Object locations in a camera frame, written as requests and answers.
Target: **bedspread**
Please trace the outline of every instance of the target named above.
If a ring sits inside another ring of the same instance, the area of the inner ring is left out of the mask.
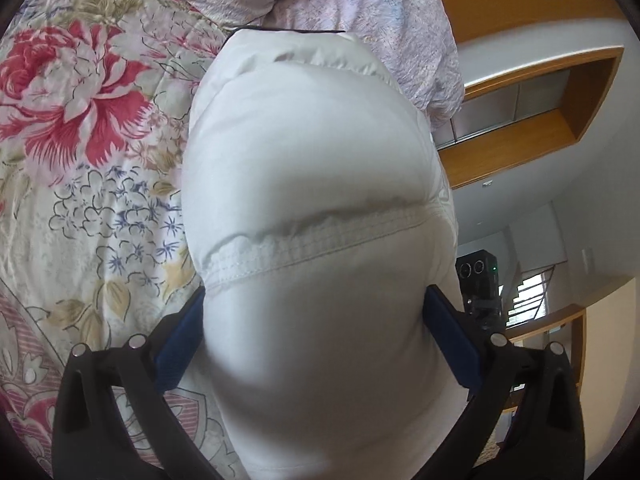
[[[26,0],[2,38],[0,404],[48,472],[70,348],[148,333],[200,284],[180,166],[194,91],[223,40],[183,0]],[[245,478],[198,377],[166,399],[225,478]]]

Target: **blue gripper pad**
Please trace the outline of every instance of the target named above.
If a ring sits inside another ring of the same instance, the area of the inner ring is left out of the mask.
[[[194,298],[184,317],[173,329],[161,351],[156,355],[156,391],[164,393],[178,387],[187,366],[196,353],[204,335],[202,303],[204,289]]]
[[[482,357],[466,336],[457,315],[453,305],[437,286],[427,287],[422,320],[436,340],[458,384],[475,395],[482,386]]]

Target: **beige wall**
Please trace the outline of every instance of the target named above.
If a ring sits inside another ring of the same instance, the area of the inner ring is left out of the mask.
[[[590,474],[616,445],[634,412],[626,409],[636,338],[636,279],[587,307],[587,347],[580,403]]]

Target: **ceiling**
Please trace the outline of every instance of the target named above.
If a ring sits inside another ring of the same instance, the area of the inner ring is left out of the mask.
[[[574,146],[454,190],[459,243],[498,232],[555,198],[593,162],[640,100],[640,42],[623,20],[575,20],[531,25],[458,46],[465,85],[549,59],[624,46],[613,85]],[[490,186],[482,184],[491,180]]]

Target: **floral pattern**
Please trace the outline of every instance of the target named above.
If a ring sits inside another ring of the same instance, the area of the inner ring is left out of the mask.
[[[180,168],[224,39],[184,0],[26,0],[0,40],[0,408],[47,472],[70,348],[148,333],[199,285]],[[247,478],[198,373],[167,403],[224,478]]]

